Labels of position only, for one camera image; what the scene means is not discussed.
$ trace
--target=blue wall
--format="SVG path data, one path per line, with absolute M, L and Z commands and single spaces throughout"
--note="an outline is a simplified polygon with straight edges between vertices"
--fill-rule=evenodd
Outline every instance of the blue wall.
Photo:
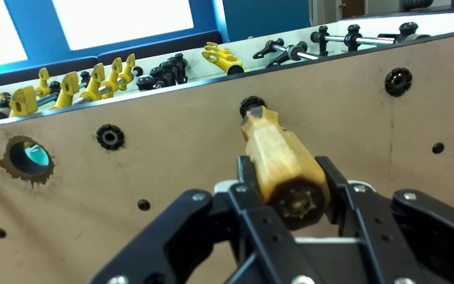
M 154 42 L 182 38 L 201 32 L 216 31 L 212 4 L 209 0 L 189 0 L 189 4 L 193 20 L 193 29 L 190 31 L 107 45 L 100 48 L 69 51 L 52 0 L 4 0 L 4 5 L 15 26 L 28 61 L 3 65 L 0 67 L 0 73 L 30 67 L 45 67 L 55 62 L 99 56 L 108 51 L 124 50 L 130 46 L 143 46 Z

